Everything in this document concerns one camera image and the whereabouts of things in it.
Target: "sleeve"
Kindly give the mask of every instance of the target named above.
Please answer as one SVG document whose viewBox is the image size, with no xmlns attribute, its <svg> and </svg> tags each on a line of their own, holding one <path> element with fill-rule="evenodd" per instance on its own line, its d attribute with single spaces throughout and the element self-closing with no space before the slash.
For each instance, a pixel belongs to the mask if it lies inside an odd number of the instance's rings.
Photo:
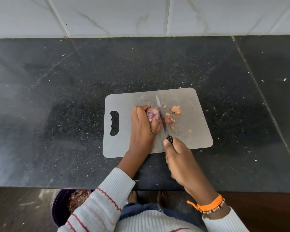
<svg viewBox="0 0 290 232">
<path fill-rule="evenodd" d="M 134 185 L 135 181 L 124 171 L 114 168 L 58 232 L 113 232 Z"/>
<path fill-rule="evenodd" d="M 249 232 L 235 211 L 231 207 L 230 209 L 229 214 L 221 219 L 202 218 L 208 232 Z"/>
</svg>

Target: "bracelet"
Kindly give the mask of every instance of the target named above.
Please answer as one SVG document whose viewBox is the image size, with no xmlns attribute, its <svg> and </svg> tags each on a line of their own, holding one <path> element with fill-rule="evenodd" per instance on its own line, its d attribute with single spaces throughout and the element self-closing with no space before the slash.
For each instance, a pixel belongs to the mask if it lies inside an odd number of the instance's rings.
<svg viewBox="0 0 290 232">
<path fill-rule="evenodd" d="M 223 206 L 224 198 L 221 196 L 221 194 L 218 194 L 217 198 L 214 199 L 213 202 L 211 202 L 208 205 L 199 205 L 198 203 L 197 203 L 197 205 L 195 205 L 194 203 L 192 203 L 189 200 L 187 200 L 187 203 L 194 206 L 194 208 L 196 210 L 199 210 L 201 213 L 210 214 L 210 213 L 213 213 L 216 210 L 220 209 Z"/>
</svg>

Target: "white sweater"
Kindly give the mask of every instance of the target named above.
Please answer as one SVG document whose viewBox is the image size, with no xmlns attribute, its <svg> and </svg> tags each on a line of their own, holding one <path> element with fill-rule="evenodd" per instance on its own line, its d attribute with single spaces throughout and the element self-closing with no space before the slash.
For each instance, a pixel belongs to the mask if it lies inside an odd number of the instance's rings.
<svg viewBox="0 0 290 232">
<path fill-rule="evenodd" d="M 202 230 L 188 222 L 155 210 L 147 210 L 117 223 L 121 209 L 135 185 L 124 171 L 114 168 L 100 186 L 69 217 L 58 232 L 141 232 L 141 231 L 197 231 Z M 223 219 L 203 219 L 209 232 L 247 232 L 247 228 L 231 208 Z"/>
</svg>

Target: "black knife handle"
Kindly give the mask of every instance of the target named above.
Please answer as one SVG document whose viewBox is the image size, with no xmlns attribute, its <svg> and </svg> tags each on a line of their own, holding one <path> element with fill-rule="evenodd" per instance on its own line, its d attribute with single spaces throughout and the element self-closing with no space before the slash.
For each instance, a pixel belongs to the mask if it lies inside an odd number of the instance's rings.
<svg viewBox="0 0 290 232">
<path fill-rule="evenodd" d="M 173 145 L 173 137 L 171 135 L 169 135 L 166 139 Z"/>
</svg>

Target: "bare foot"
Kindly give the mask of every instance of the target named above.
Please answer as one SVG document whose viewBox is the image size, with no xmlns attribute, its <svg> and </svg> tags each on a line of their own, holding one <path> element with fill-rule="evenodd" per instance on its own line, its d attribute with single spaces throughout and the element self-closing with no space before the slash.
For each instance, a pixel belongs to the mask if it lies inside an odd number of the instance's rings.
<svg viewBox="0 0 290 232">
<path fill-rule="evenodd" d="M 128 203 L 136 203 L 138 201 L 138 194 L 136 191 L 131 191 L 128 196 Z"/>
<path fill-rule="evenodd" d="M 165 191 L 159 191 L 158 192 L 157 204 L 159 204 L 160 207 L 168 208 L 168 206 L 169 206 L 169 197 L 168 197 L 168 194 Z"/>
</svg>

